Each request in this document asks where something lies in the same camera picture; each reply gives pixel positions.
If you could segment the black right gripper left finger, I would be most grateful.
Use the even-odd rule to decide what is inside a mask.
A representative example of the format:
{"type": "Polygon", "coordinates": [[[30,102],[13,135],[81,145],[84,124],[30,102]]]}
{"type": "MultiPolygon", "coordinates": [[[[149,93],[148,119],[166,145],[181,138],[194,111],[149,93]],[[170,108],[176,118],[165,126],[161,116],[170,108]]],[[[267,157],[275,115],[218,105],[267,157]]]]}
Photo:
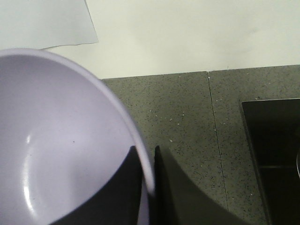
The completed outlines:
{"type": "Polygon", "coordinates": [[[54,225],[136,225],[143,173],[135,146],[110,180],[89,200],[54,225]]]}

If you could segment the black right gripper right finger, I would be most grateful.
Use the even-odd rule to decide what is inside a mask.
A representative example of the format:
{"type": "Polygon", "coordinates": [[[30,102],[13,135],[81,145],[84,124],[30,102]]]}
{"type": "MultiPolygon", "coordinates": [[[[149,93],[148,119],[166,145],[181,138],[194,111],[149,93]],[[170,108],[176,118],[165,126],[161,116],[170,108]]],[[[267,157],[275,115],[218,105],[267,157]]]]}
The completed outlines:
{"type": "Polygon", "coordinates": [[[155,147],[156,210],[159,225],[244,225],[209,198],[166,147],[155,147]]]}

